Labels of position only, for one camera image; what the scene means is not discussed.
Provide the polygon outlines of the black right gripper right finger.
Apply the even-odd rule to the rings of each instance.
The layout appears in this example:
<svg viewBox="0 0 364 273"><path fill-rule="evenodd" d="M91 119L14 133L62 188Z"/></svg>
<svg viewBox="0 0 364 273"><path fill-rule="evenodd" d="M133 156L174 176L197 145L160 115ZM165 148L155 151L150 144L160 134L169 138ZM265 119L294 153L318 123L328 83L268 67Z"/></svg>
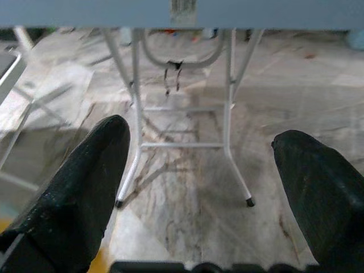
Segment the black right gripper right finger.
<svg viewBox="0 0 364 273"><path fill-rule="evenodd" d="M337 150L288 130L271 143L289 206L325 269L364 269L364 176Z"/></svg>

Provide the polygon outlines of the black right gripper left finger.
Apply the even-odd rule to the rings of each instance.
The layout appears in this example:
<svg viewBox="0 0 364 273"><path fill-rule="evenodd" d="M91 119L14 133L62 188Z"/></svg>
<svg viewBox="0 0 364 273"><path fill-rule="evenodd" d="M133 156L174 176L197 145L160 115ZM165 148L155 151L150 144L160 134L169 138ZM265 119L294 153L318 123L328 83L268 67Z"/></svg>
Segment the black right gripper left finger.
<svg viewBox="0 0 364 273"><path fill-rule="evenodd" d="M114 208L129 146L124 118L97 123L0 233L0 273L87 273Z"/></svg>

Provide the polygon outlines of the grey folding chair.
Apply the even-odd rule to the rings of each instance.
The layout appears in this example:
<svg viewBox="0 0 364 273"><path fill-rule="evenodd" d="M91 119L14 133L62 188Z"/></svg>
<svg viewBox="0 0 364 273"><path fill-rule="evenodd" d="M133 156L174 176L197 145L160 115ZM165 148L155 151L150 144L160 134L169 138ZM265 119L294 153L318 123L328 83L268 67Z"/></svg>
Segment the grey folding chair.
<svg viewBox="0 0 364 273"><path fill-rule="evenodd" d="M16 85L21 75L25 71L26 66L27 63L23 57L23 54L18 50L4 49L0 51L0 105L4 103L5 99L8 97L11 91L14 91L27 101L27 106L21 113L19 125L13 132L12 137L9 141L9 145L4 150L4 152L0 154L0 180L4 180L25 190L36 192L39 189L37 185L5 172L3 170L3 166L5 165L5 162L9 157L11 150L15 146L15 143L17 142L20 133L22 132L32 112L40 109L41 111L45 112L46 115L56 120L59 125L68 126L70 124L65 118L60 116L54 110L51 110L46 105L46 103L70 90L72 85L64 84L54 89L48 95L35 98L34 96L30 95L25 90Z"/></svg>

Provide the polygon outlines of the light blue folding table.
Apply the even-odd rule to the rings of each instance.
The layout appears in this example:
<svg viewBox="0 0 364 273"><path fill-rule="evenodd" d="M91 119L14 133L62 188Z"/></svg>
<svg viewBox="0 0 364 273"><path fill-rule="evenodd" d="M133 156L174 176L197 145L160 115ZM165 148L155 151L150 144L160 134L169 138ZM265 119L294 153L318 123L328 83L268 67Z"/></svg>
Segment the light blue folding table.
<svg viewBox="0 0 364 273"><path fill-rule="evenodd" d="M165 148L221 148L235 178L241 183L247 206L252 195L230 148L231 105L254 50L266 29L352 30L364 28L364 0L197 0L196 24L174 26L169 0L0 0L0 27L98 27L115 61L119 75L135 105L136 151L116 199L124 203L144 148L157 147L142 137L139 50L164 69L197 69L214 63L226 53L223 140L220 143L163 142ZM217 28L219 45L210 58L199 63L162 62L148 49L148 28Z"/></svg>

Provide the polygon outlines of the white barcode sticker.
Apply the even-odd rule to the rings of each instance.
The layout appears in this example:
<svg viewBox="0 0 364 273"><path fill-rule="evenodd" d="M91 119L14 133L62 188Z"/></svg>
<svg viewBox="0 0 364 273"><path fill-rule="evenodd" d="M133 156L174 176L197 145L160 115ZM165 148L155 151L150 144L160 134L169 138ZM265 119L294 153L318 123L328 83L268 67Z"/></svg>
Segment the white barcode sticker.
<svg viewBox="0 0 364 273"><path fill-rule="evenodd" d="M169 17L174 26L195 26L197 0L169 0Z"/></svg>

